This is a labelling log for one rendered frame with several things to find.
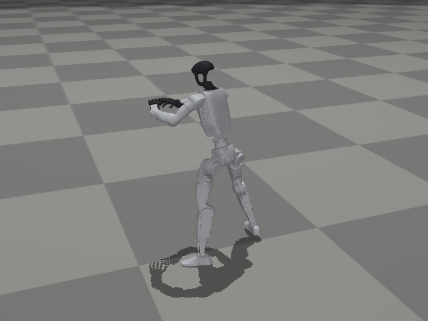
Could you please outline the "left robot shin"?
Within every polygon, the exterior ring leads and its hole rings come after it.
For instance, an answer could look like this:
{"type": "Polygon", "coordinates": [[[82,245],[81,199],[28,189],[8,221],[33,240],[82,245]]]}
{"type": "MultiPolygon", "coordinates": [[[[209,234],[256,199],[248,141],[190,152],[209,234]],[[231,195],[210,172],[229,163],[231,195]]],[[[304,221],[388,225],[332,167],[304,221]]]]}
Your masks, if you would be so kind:
{"type": "Polygon", "coordinates": [[[206,242],[209,239],[210,232],[211,232],[211,225],[212,225],[212,218],[213,218],[213,210],[210,208],[204,208],[201,212],[201,216],[199,215],[199,211],[197,214],[197,259],[200,258],[203,259],[205,254],[205,246],[206,242]],[[200,250],[200,255],[199,255],[200,250]],[[203,257],[201,257],[203,256],[203,257]]]}

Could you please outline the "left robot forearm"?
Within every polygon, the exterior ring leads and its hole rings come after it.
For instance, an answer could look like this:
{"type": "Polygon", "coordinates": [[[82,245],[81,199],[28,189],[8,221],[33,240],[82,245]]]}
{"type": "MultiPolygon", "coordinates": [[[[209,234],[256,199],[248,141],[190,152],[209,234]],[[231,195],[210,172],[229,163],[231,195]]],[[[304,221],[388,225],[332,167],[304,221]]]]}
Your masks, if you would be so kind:
{"type": "Polygon", "coordinates": [[[158,109],[157,104],[150,105],[150,115],[152,118],[156,118],[159,122],[165,123],[170,122],[174,119],[175,115],[173,113],[162,112],[158,109]]]}

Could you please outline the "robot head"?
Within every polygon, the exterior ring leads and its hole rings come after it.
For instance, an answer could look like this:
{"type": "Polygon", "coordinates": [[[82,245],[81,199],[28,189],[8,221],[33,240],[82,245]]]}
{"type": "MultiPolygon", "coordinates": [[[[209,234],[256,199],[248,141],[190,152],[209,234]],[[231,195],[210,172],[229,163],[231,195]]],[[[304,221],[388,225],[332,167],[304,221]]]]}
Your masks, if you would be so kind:
{"type": "Polygon", "coordinates": [[[203,86],[203,88],[205,88],[205,90],[219,89],[219,88],[215,87],[211,81],[207,81],[208,71],[213,70],[213,69],[214,69],[214,65],[208,61],[200,61],[200,62],[196,63],[191,69],[191,71],[195,75],[196,82],[198,83],[198,85],[203,86]],[[203,82],[199,81],[198,74],[203,74],[203,82]]]}

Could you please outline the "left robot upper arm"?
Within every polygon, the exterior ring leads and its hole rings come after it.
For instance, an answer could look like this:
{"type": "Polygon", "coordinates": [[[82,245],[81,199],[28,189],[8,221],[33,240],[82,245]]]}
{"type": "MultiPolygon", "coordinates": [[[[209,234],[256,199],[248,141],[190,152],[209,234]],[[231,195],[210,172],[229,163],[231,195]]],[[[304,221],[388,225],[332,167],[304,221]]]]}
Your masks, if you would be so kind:
{"type": "Polygon", "coordinates": [[[194,109],[200,109],[205,101],[202,94],[192,94],[187,101],[178,109],[172,121],[167,122],[169,126],[175,127],[183,118],[185,118],[194,109]]]}

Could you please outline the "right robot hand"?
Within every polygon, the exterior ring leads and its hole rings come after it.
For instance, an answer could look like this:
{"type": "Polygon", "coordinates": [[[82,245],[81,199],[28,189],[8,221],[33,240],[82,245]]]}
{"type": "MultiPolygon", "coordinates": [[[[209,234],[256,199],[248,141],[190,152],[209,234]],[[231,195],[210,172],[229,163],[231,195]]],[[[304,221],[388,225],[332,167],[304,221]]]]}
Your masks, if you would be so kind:
{"type": "Polygon", "coordinates": [[[173,106],[175,106],[175,107],[177,107],[177,108],[180,108],[183,104],[181,103],[181,101],[180,100],[174,100],[174,99],[172,99],[172,98],[161,98],[160,100],[164,100],[165,102],[163,103],[160,103],[160,105],[159,106],[161,106],[162,104],[163,104],[163,106],[162,106],[162,108],[165,106],[165,105],[167,105],[167,104],[171,104],[171,106],[169,107],[169,108],[172,108],[173,106]]]}

